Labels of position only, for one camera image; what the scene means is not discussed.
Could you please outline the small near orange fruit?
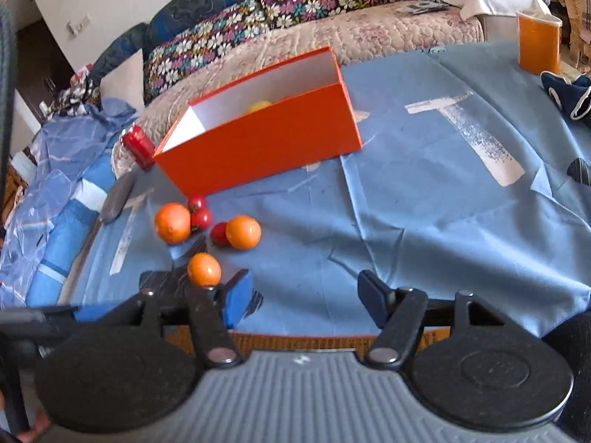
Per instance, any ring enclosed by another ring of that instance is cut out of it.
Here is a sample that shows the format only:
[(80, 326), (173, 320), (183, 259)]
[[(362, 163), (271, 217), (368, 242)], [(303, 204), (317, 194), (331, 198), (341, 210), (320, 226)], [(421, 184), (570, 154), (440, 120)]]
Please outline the small near orange fruit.
[(193, 285), (213, 287), (221, 282), (221, 266), (211, 254), (200, 252), (188, 261), (187, 275)]

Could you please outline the right red tomato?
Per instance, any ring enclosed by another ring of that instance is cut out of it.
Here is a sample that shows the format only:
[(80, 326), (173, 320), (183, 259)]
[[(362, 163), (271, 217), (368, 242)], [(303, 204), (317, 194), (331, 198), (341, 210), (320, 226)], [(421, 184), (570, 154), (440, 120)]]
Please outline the right red tomato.
[(218, 247), (225, 247), (229, 245), (228, 236), (226, 236), (226, 227), (228, 227), (228, 223), (219, 222), (211, 228), (209, 237), (211, 237), (211, 243), (213, 245)]

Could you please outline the red tomato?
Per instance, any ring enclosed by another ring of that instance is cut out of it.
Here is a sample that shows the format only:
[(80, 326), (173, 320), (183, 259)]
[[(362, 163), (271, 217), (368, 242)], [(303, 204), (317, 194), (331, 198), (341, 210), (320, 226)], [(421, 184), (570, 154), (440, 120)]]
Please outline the red tomato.
[(212, 213), (205, 207), (197, 209), (190, 214), (190, 227), (192, 231), (204, 231), (211, 227)]
[(228, 236), (226, 236), (226, 227), (228, 227), (228, 223), (219, 222), (211, 228), (209, 237), (211, 237), (211, 243), (213, 245), (218, 247), (225, 247), (229, 245)]
[(187, 209), (191, 212), (197, 212), (207, 206), (206, 199), (202, 195), (193, 195), (187, 199)]

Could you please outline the middle orange fruit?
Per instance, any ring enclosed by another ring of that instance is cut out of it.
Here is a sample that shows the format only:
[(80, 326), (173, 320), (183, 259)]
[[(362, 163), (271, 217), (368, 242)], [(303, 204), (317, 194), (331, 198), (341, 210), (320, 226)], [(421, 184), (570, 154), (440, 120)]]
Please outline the middle orange fruit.
[(225, 227), (225, 236), (231, 247), (237, 250), (251, 250), (259, 245), (262, 238), (262, 228), (256, 219), (239, 215), (228, 221)]

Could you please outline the middle red tomato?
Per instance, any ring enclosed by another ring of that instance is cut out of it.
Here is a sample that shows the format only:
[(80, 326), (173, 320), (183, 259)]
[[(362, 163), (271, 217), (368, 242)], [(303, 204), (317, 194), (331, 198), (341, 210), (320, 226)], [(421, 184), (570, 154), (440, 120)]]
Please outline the middle red tomato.
[(205, 207), (197, 209), (190, 214), (190, 227), (192, 231), (204, 231), (211, 227), (212, 213)]

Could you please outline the large orange fruit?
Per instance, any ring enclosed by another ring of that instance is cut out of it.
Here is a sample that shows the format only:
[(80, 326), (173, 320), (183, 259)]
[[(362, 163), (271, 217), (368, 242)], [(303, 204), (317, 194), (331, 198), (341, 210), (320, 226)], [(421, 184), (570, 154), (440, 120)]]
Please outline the large orange fruit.
[(164, 243), (183, 243), (191, 234), (190, 211), (180, 203), (166, 203), (154, 216), (154, 228)]

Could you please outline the upper red tomato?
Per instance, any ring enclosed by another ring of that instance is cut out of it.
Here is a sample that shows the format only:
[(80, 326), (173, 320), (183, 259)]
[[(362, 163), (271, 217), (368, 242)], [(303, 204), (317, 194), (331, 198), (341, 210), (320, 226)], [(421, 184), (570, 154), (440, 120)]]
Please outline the upper red tomato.
[(187, 199), (187, 209), (191, 212), (197, 212), (207, 206), (206, 199), (202, 195), (193, 195)]

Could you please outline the blue tablecloth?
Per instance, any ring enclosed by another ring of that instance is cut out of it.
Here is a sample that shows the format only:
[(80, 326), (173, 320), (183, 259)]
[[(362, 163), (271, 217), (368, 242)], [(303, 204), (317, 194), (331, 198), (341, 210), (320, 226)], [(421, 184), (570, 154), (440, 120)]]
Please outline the blue tablecloth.
[(256, 249), (217, 248), (263, 302), (246, 333), (372, 334), (369, 269), (433, 298), (471, 291), (542, 336), (590, 307), (590, 189), (567, 172), (590, 132), (563, 118), (512, 42), (342, 68), (363, 149), (208, 197), (256, 218)]

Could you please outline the grey flat stone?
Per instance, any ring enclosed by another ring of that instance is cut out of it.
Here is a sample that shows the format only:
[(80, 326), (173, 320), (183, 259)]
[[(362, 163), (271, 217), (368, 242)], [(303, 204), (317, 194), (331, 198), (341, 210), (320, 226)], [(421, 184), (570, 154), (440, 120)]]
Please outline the grey flat stone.
[(119, 216), (132, 191), (134, 181), (134, 173), (127, 172), (115, 182), (107, 194), (99, 214), (99, 220), (102, 224), (109, 224)]

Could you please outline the red can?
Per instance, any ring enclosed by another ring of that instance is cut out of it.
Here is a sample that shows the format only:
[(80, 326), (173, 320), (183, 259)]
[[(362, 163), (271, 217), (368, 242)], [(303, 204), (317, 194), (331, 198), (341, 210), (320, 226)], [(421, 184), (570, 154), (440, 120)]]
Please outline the red can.
[(143, 171), (148, 171), (153, 166), (155, 146), (138, 125), (132, 124), (122, 132), (121, 144)]

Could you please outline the yellow fruit in box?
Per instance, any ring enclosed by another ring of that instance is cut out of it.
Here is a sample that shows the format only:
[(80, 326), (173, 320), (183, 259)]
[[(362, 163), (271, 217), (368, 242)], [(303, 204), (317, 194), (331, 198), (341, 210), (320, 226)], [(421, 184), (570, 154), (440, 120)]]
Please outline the yellow fruit in box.
[(245, 113), (246, 114), (254, 113), (256, 111), (265, 109), (265, 108), (270, 107), (272, 105), (273, 105), (273, 103), (271, 103), (270, 101), (267, 101), (267, 100), (256, 101), (256, 102), (250, 104), (248, 108), (246, 108)]

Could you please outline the orange cardboard box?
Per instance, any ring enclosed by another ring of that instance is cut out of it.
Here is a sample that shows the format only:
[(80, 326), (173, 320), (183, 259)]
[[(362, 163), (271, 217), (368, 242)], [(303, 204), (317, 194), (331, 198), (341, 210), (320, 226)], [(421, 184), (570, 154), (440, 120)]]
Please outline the orange cardboard box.
[[(260, 100), (273, 105), (245, 113)], [(211, 195), (362, 147), (337, 58), (324, 47), (191, 101), (153, 159), (190, 197)]]

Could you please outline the light blue plastic sheet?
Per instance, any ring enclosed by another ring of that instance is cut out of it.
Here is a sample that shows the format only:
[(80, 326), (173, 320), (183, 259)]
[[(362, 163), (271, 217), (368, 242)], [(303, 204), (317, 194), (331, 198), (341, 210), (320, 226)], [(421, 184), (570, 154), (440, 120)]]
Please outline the light blue plastic sheet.
[(111, 151), (137, 118), (128, 103), (107, 98), (80, 115), (54, 116), (31, 152), (35, 177), (14, 210), (1, 252), (1, 306), (55, 304), (108, 192)]

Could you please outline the floral cushion left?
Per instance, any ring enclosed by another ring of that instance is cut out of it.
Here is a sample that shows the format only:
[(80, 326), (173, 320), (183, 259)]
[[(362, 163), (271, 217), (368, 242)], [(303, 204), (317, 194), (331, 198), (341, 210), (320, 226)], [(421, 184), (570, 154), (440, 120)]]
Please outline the floral cushion left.
[(144, 102), (269, 30), (263, 7), (245, 0), (159, 44), (144, 61)]

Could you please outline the navy white-trimmed cloth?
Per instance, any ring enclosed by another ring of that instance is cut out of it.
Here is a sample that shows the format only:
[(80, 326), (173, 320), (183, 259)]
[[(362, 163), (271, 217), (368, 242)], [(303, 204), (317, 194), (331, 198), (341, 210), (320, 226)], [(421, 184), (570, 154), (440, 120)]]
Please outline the navy white-trimmed cloth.
[(549, 71), (540, 75), (544, 91), (564, 116), (571, 121), (590, 126), (591, 81), (586, 75), (579, 75), (572, 81)]

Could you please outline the quilted pink sofa cover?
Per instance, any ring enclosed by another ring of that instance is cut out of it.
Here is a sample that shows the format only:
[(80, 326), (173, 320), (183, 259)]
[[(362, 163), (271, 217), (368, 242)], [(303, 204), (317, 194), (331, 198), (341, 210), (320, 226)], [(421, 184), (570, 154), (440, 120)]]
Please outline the quilted pink sofa cover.
[(338, 64), (346, 66), (396, 53), (485, 40), (478, 18), (463, 19), (457, 7), (412, 15), (405, 11), (410, 5), (400, 1), (270, 30), (175, 83), (147, 104), (135, 123), (159, 144), (190, 101), (257, 70), (322, 47), (331, 47)]

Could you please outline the orange cup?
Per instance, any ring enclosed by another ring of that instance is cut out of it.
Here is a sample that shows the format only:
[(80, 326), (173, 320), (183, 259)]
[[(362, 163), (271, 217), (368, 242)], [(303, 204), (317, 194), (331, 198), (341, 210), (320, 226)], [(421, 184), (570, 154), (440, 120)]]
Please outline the orange cup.
[(517, 13), (518, 64), (532, 74), (558, 73), (561, 62), (562, 21), (543, 12)]

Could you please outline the dark blue patterned cushion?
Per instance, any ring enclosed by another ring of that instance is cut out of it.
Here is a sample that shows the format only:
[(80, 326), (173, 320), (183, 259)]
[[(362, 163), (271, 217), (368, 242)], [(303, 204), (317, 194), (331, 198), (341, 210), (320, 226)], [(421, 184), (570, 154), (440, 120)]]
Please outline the dark blue patterned cushion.
[(190, 29), (222, 10), (245, 0), (171, 0), (152, 19), (141, 22), (118, 36), (93, 63), (89, 77), (94, 83), (137, 51), (144, 56), (158, 45)]

